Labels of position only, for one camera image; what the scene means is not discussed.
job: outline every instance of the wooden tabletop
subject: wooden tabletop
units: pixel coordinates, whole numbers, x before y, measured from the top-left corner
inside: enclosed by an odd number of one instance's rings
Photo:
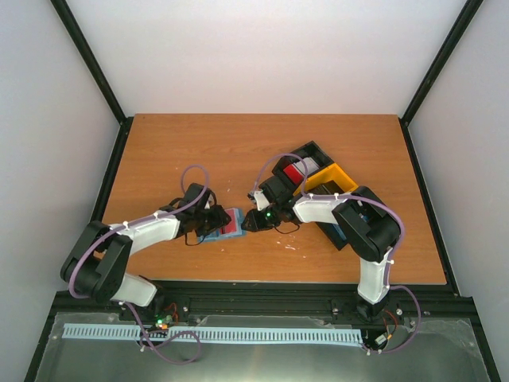
[[[104,222],[133,220],[182,196],[181,172],[193,163],[208,169],[219,204],[246,212],[266,160],[311,140],[405,222],[391,282],[444,284],[396,115],[136,115]],[[185,182],[203,180],[194,169]],[[128,271],[152,279],[356,283],[359,258],[349,246],[337,251],[315,224],[303,224],[290,235],[248,232],[196,247],[181,238],[159,243],[132,256]]]

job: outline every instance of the white wall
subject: white wall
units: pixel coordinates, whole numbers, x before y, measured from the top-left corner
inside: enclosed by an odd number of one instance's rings
[[[410,125],[461,293],[509,380],[509,3],[484,2]]]
[[[464,0],[70,0],[127,114],[405,110]]]
[[[0,5],[0,380],[24,379],[118,128],[49,1]]]

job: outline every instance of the black frame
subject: black frame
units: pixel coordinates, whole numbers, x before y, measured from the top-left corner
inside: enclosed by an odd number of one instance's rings
[[[458,15],[449,34],[445,38],[433,63],[425,74],[418,90],[409,103],[403,117],[399,122],[402,134],[406,142],[410,160],[414,168],[418,186],[424,201],[425,210],[432,229],[433,238],[437,245],[438,254],[441,258],[447,283],[443,286],[413,285],[412,291],[417,295],[422,304],[422,310],[435,318],[468,318],[474,329],[483,354],[484,363],[488,374],[493,381],[500,380],[498,371],[493,361],[492,353],[484,335],[479,315],[472,298],[462,298],[454,278],[453,269],[449,262],[444,240],[438,227],[437,218],[433,210],[425,180],[415,153],[414,145],[410,136],[409,126],[416,115],[418,108],[426,98],[429,90],[444,68],[448,58],[461,39],[470,21],[474,18],[483,0],[467,0]],[[88,66],[95,82],[103,93],[115,118],[119,121],[119,132],[115,142],[110,161],[104,175],[103,183],[95,203],[91,216],[92,220],[101,220],[106,210],[108,198],[115,181],[115,175],[122,159],[122,154],[134,117],[126,117],[111,89],[102,69],[100,68],[90,46],[88,45],[81,29],[74,18],[65,0],[51,0],[61,21],[67,29],[80,55]],[[180,301],[179,306],[188,306],[188,312],[181,312],[182,317],[192,322],[194,318],[209,314],[250,314],[250,315],[286,315],[291,311],[292,315],[306,315],[327,322],[342,322],[341,316],[332,312],[332,307],[338,300],[352,297],[356,286],[350,284],[299,284],[299,283],[221,283],[221,282],[158,282],[165,290],[168,290],[174,301]],[[398,300],[402,304],[405,315],[411,317],[416,314],[414,304],[404,293],[398,294]],[[119,306],[112,303],[101,306],[91,300],[75,300],[68,292],[57,292],[48,315],[41,339],[34,353],[32,363],[26,375],[25,382],[32,381],[37,375],[42,355],[49,337],[49,333],[58,312],[87,312],[87,311],[116,311],[123,313]],[[373,325],[356,323],[355,327],[369,329]]]

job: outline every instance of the brown table surface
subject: brown table surface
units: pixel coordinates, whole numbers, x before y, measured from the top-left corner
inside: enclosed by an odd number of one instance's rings
[[[219,204],[246,212],[266,160],[311,140],[405,222],[391,282],[444,284],[396,115],[136,115],[104,222],[133,220],[182,196],[181,172],[193,163],[208,169]],[[185,182],[203,180],[193,169]],[[349,246],[337,251],[315,224],[303,224],[290,235],[248,233],[196,247],[183,238],[159,243],[132,256],[128,271],[153,279],[356,283],[359,258]]]

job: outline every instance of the wall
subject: wall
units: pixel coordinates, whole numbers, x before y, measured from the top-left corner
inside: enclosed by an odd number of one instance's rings
[[[0,5],[0,380],[24,379],[118,128],[49,2]]]
[[[484,2],[410,131],[463,295],[509,380],[509,4]]]
[[[127,114],[405,110],[464,0],[70,0]]]

